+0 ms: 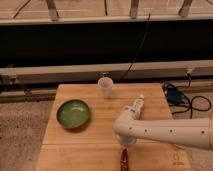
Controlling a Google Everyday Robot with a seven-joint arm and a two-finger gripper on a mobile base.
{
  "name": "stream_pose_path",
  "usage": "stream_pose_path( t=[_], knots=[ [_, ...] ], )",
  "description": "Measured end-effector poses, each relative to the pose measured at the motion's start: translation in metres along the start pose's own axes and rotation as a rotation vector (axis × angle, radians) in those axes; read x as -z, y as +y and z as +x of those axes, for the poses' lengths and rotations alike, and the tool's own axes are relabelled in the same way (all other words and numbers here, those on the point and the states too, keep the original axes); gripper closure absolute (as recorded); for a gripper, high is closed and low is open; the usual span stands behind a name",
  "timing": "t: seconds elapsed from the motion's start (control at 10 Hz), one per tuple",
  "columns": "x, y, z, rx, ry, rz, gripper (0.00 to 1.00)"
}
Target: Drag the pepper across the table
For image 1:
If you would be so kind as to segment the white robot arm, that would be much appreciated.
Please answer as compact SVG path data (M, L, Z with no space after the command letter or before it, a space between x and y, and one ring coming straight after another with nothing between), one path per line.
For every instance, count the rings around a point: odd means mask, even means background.
M131 106L125 106L116 118L113 130L123 146L137 139L159 141L213 150L213 119L139 120Z

